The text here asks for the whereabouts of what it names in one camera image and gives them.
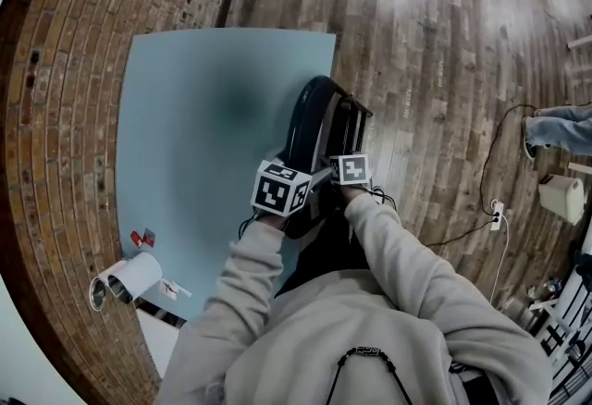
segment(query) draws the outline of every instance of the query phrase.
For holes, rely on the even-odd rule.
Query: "brick wall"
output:
[[[114,163],[131,39],[212,27],[220,1],[0,8],[0,271],[44,353],[88,403],[150,403],[158,387],[132,308],[88,304],[91,279],[120,257]]]

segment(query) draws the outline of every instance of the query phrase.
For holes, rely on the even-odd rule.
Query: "white cube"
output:
[[[264,160],[257,169],[251,205],[274,215],[302,209],[311,187],[310,175]]]
[[[358,185],[370,182],[370,167],[366,153],[329,157],[333,169],[331,181],[339,185]]]

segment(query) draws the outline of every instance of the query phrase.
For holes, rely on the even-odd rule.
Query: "hoodie sleeve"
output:
[[[282,270],[283,237],[255,222],[240,242],[230,243],[216,295],[180,329],[156,404],[217,403],[227,369],[265,328],[273,281]]]
[[[390,207],[363,194],[345,216],[380,287],[401,311],[434,323],[454,361],[495,375],[517,403],[547,403],[551,367],[530,335],[406,231]]]

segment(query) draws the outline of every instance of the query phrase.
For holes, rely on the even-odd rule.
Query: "black cord necklace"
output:
[[[335,385],[337,384],[337,379],[339,378],[339,372],[341,372],[341,367],[343,367],[343,365],[348,360],[348,358],[353,354],[357,354],[358,356],[373,356],[373,357],[376,356],[376,357],[379,357],[380,359],[382,359],[385,362],[385,364],[387,365],[388,371],[392,374],[393,377],[395,377],[395,380],[397,381],[397,384],[399,385],[399,388],[401,389],[401,392],[402,392],[403,396],[405,397],[405,400],[407,401],[407,403],[409,405],[413,405],[411,402],[411,399],[407,395],[407,391],[405,390],[405,387],[401,383],[401,380],[399,379],[399,376],[397,375],[397,372],[395,371],[395,365],[392,363],[389,356],[387,354],[385,354],[379,348],[368,348],[368,347],[351,348],[343,356],[341,356],[341,359],[339,359],[339,361],[338,361],[339,368],[337,370],[337,373],[335,374],[335,379],[333,380],[333,386],[331,386],[331,391],[329,392],[329,398],[327,399],[326,405],[329,405],[329,402],[331,401],[331,397],[333,397],[333,391],[335,390]]]

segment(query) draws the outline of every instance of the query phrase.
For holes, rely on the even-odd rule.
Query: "light blue surface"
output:
[[[249,205],[257,167],[285,142],[302,88],[330,75],[335,36],[258,29],[172,31],[134,38],[117,129],[117,218],[156,235],[163,275],[192,293],[143,297],[185,319],[216,287]],[[297,250],[285,246],[293,268]]]

